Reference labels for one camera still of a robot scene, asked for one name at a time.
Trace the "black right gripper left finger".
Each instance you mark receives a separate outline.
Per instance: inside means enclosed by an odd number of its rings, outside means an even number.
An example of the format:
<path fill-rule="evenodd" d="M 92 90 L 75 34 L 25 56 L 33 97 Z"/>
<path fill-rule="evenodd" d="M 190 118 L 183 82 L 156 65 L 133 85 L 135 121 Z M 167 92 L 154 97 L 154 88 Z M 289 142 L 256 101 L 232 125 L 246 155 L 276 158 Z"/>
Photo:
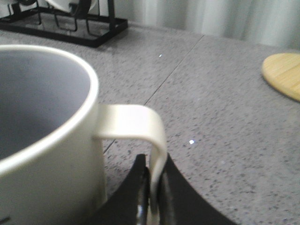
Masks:
<path fill-rule="evenodd" d="M 136 156 L 128 175 L 107 202 L 86 220 L 87 225 L 145 225 L 150 174 L 146 156 Z"/>

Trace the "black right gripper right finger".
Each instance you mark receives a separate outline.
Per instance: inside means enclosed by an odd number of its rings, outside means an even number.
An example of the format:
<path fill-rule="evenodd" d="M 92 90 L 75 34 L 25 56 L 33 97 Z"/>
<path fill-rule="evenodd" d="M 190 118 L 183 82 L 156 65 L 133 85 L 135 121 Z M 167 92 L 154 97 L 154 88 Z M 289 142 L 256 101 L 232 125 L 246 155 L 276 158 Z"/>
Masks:
<path fill-rule="evenodd" d="M 168 155 L 159 184 L 161 225 L 234 225 L 189 184 Z"/>

